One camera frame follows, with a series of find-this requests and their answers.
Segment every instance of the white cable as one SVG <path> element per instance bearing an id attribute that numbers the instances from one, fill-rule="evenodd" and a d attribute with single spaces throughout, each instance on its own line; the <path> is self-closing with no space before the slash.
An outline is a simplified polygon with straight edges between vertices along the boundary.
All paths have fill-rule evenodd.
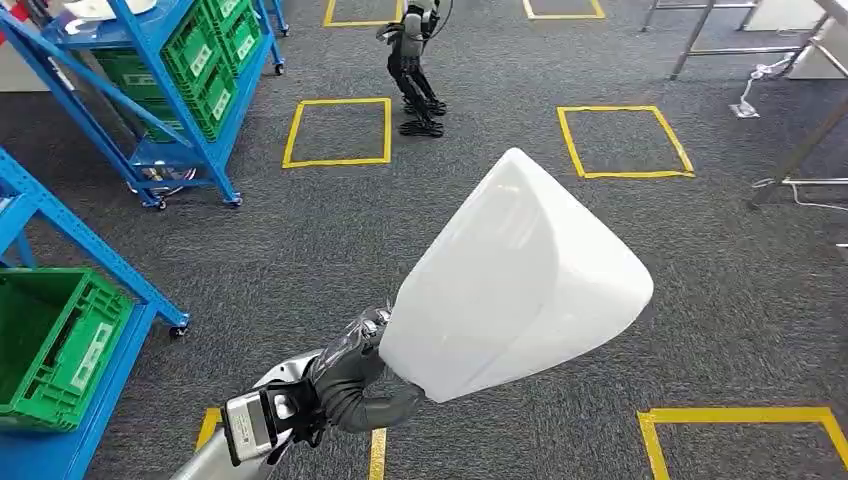
<path id="1" fill-rule="evenodd" d="M 763 188 L 763 187 L 767 187 L 767 186 L 769 186 L 773 183 L 774 183 L 773 178 L 764 178 L 762 180 L 757 180 L 756 182 L 752 183 L 751 188 Z M 794 183 L 790 183 L 789 186 L 792 187 L 792 196 L 795 197 L 795 203 L 797 203 L 798 205 L 801 205 L 803 207 L 831 208 L 833 210 L 842 210 L 842 211 L 848 212 L 848 208 L 846 208 L 846 207 L 837 207 L 836 205 L 825 205 L 823 203 L 802 202 L 798 198 L 798 185 L 795 185 Z"/>
<path id="2" fill-rule="evenodd" d="M 801 200 L 798 200 L 798 185 L 795 185 L 793 183 L 793 184 L 791 184 L 791 186 L 792 186 L 792 194 L 795 196 L 795 203 L 797 203 L 798 205 L 803 205 L 805 207 L 832 208 L 834 210 L 842 210 L 842 211 L 848 212 L 848 208 L 837 207 L 836 205 L 825 205 L 823 203 L 802 202 Z"/>
<path id="3" fill-rule="evenodd" d="M 756 115 L 757 109 L 754 108 L 754 106 L 751 105 L 750 103 L 748 103 L 748 100 L 745 99 L 748 96 L 748 94 L 751 93 L 751 85 L 753 85 L 754 80 L 759 80 L 759 79 L 765 77 L 766 75 L 771 75 L 772 73 L 774 73 L 775 68 L 780 67 L 781 65 L 788 63 L 789 60 L 791 60 L 791 59 L 792 59 L 792 54 L 789 53 L 789 54 L 784 55 L 783 60 L 781 60 L 777 63 L 773 63 L 771 65 L 763 65 L 761 63 L 757 64 L 757 66 L 754 68 L 754 71 L 751 72 L 751 77 L 748 79 L 748 84 L 745 86 L 745 91 L 742 93 L 742 96 L 739 97 L 739 111 L 740 112 L 748 114 L 750 116 L 757 116 Z"/>

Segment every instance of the white label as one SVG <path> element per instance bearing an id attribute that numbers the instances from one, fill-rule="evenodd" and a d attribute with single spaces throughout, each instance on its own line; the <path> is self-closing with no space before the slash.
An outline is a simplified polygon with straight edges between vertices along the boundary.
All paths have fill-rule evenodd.
<path id="1" fill-rule="evenodd" d="M 238 2 L 239 0 L 224 2 L 224 4 L 221 5 L 221 15 L 223 15 L 224 18 L 229 17 L 230 14 L 233 13 L 233 9 L 236 8 L 236 5 L 238 5 Z"/>
<path id="2" fill-rule="evenodd" d="M 239 445 L 242 447 L 246 447 L 253 444 L 253 430 L 250 426 L 250 420 L 247 418 L 247 413 L 245 410 L 244 415 L 238 415 L 235 418 L 231 418 L 233 420 L 233 435 L 235 440 L 239 442 Z"/>
<path id="3" fill-rule="evenodd" d="M 221 92 L 221 96 L 218 97 L 218 103 L 215 104 L 215 110 L 212 111 L 212 116 L 215 117 L 215 120 L 221 119 L 221 115 L 227 109 L 227 104 L 230 103 L 230 96 L 230 92 L 226 90 Z"/>
<path id="4" fill-rule="evenodd" d="M 191 62 L 191 73 L 194 74 L 195 77 L 199 77 L 200 73 L 203 72 L 203 67 L 206 66 L 206 63 L 209 61 L 209 58 L 212 56 L 212 49 L 203 44 L 203 47 L 200 48 L 200 52 L 194 57 L 194 61 Z"/>
<path id="5" fill-rule="evenodd" d="M 156 80 L 149 73 L 133 73 L 124 75 L 127 85 L 156 85 Z"/>
<path id="6" fill-rule="evenodd" d="M 80 390 L 85 390 L 85 386 L 88 385 L 88 380 L 91 378 L 91 374 L 94 373 L 94 367 L 97 365 L 97 360 L 100 360 L 103 348 L 106 346 L 106 342 L 109 341 L 109 337 L 111 336 L 112 325 L 109 325 L 108 323 L 101 323 L 97 326 L 97 331 L 94 332 L 94 339 L 88 344 L 88 350 L 86 350 L 85 356 L 82 358 L 82 362 L 80 362 L 80 366 L 77 367 L 77 371 L 74 373 L 74 378 L 71 379 L 71 385 L 79 388 Z"/>
<path id="7" fill-rule="evenodd" d="M 244 41 L 241 42 L 241 46 L 239 47 L 238 51 L 236 51 L 236 55 L 238 55 L 239 61 L 244 60 L 244 57 L 247 56 L 247 52 L 250 51 L 250 47 L 252 47 L 254 43 L 256 43 L 256 39 L 253 38 L 253 35 L 245 38 Z"/>

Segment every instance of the green crate label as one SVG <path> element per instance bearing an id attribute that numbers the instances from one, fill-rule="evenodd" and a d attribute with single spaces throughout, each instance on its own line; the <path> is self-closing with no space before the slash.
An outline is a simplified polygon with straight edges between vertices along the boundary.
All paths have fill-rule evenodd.
<path id="1" fill-rule="evenodd" d="M 229 17 L 230 14 L 233 13 L 233 10 L 235 10 L 236 6 L 238 6 L 239 1 L 240 0 L 228 0 L 221 4 L 221 15 L 224 18 Z"/>
<path id="2" fill-rule="evenodd" d="M 200 53 L 198 53 L 197 56 L 194 57 L 194 61 L 191 62 L 191 73 L 193 73 L 195 77 L 200 76 L 200 73 L 203 72 L 203 67 L 206 66 L 210 57 L 212 57 L 212 49 L 204 43 L 203 47 L 200 49 Z"/>
<path id="3" fill-rule="evenodd" d="M 109 337 L 111 336 L 112 325 L 101 323 L 97 326 L 97 331 L 94 332 L 94 340 L 88 344 L 88 350 L 86 350 L 80 366 L 77 367 L 74 378 L 71 379 L 71 385 L 80 390 L 85 390 L 91 374 L 94 373 L 94 367 L 97 365 L 97 361 L 100 360 L 100 355 L 106 347 L 106 342 L 109 341 Z"/>
<path id="4" fill-rule="evenodd" d="M 132 87 L 156 85 L 156 80 L 149 73 L 132 73 L 124 75 L 124 83 Z"/>
<path id="5" fill-rule="evenodd" d="M 227 109 L 227 104 L 230 103 L 230 97 L 230 92 L 226 90 L 221 92 L 221 96 L 218 97 L 218 103 L 215 104 L 215 110 L 212 111 L 212 116 L 215 117 L 215 120 L 221 119 L 221 115 Z"/>
<path id="6" fill-rule="evenodd" d="M 252 47 L 254 43 L 256 43 L 256 39 L 253 38 L 252 35 L 245 38 L 244 41 L 241 42 L 241 46 L 239 47 L 238 51 L 236 51 L 236 55 L 239 56 L 239 61 L 244 60 L 244 57 L 246 57 L 247 53 L 250 52 L 250 47 Z"/>

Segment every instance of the gray carpet floor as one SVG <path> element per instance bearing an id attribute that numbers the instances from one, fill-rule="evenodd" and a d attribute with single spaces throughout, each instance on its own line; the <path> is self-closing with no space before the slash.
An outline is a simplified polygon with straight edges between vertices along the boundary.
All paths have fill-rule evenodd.
<path id="1" fill-rule="evenodd" d="M 828 406 L 848 427 L 848 266 L 833 248 L 848 240 L 846 216 L 794 205 L 787 192 L 760 212 L 744 205 L 751 183 L 822 119 L 844 83 L 759 83 L 750 100 L 763 118 L 737 120 L 727 104 L 751 65 L 774 57 L 692 59 L 669 82 L 697 14 L 660 12 L 640 33 L 650 2 L 600 1 L 606 20 L 535 23 L 519 0 L 457 2 L 424 59 L 449 105 L 444 138 L 395 133 L 389 165 L 282 170 L 302 99 L 391 96 L 394 125 L 405 117 L 373 28 L 323 28 L 326 3 L 289 2 L 292 36 L 279 41 L 286 74 L 268 67 L 229 164 L 244 194 L 238 210 L 197 189 L 164 212 L 143 211 L 52 97 L 4 95 L 0 144 L 192 314 L 183 340 L 161 325 L 151 332 L 88 478 L 175 471 L 207 407 L 280 359 L 323 346 L 363 306 L 391 295 L 513 146 L 633 249 L 653 275 L 653 300 L 632 327 L 582 357 L 424 405 L 388 432 L 386 479 L 650 479 L 636 413 L 653 407 Z M 337 20 L 390 16 L 393 5 L 337 3 Z M 547 3 L 538 12 L 585 13 L 588 2 Z M 739 20 L 716 12 L 703 44 L 798 40 L 736 33 Z M 555 108 L 569 105 L 657 105 L 697 177 L 578 178 Z M 569 116 L 587 170 L 674 168 L 662 130 L 628 115 Z M 373 155 L 379 128 L 370 107 L 310 110 L 294 160 Z M 844 170 L 846 133 L 831 135 L 806 173 Z M 30 233 L 44 264 L 82 261 L 38 225 Z M 660 425 L 658 433 L 674 480 L 848 478 L 816 425 Z M 277 478 L 361 480 L 369 448 L 368 435 L 335 433 L 320 449 L 294 451 Z"/>

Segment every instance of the black cable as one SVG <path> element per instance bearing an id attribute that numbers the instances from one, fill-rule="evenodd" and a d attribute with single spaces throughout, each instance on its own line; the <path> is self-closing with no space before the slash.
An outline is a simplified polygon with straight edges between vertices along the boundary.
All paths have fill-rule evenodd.
<path id="1" fill-rule="evenodd" d="M 442 22 L 442 26 L 440 26 L 438 30 L 436 30 L 432 35 L 430 35 L 430 38 L 428 40 L 432 40 L 433 38 L 436 37 L 436 35 L 438 35 L 439 33 L 442 32 L 442 30 L 444 30 L 445 25 L 448 24 L 448 20 L 450 19 L 450 14 L 451 14 L 451 12 L 453 12 L 453 3 L 455 1 L 456 0 L 451 0 L 451 6 L 448 7 L 448 13 L 447 13 L 447 15 L 445 15 L 445 20 Z"/>

